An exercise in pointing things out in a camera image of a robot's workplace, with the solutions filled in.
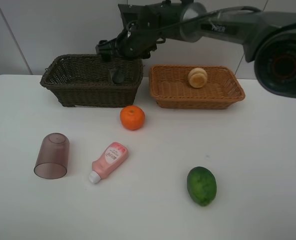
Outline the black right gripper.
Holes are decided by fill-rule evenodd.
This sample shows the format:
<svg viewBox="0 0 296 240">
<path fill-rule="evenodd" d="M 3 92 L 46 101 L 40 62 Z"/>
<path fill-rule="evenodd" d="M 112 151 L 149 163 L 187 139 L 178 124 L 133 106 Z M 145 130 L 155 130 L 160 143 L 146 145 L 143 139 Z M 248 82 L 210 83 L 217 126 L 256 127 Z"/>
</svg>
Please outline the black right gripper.
<svg viewBox="0 0 296 240">
<path fill-rule="evenodd" d="M 164 27 L 127 26 L 116 38 L 99 41 L 95 48 L 96 54 L 104 60 L 111 57 L 126 60 L 148 59 L 151 52 L 157 50 L 157 45 L 166 41 L 164 31 Z"/>
</svg>

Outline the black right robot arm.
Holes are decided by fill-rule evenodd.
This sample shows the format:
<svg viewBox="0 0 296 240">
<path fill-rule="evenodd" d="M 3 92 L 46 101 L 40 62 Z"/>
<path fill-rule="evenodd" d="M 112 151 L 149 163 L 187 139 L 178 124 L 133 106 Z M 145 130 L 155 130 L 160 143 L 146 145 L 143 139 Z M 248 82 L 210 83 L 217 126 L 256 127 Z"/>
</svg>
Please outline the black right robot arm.
<svg viewBox="0 0 296 240">
<path fill-rule="evenodd" d="M 122 32 L 101 40 L 96 53 L 109 60 L 148 59 L 167 39 L 194 43 L 202 37 L 243 46 L 267 91 L 296 98 L 296 13 L 235 6 L 208 12 L 199 2 L 164 0 L 149 5 L 120 4 Z"/>
</svg>

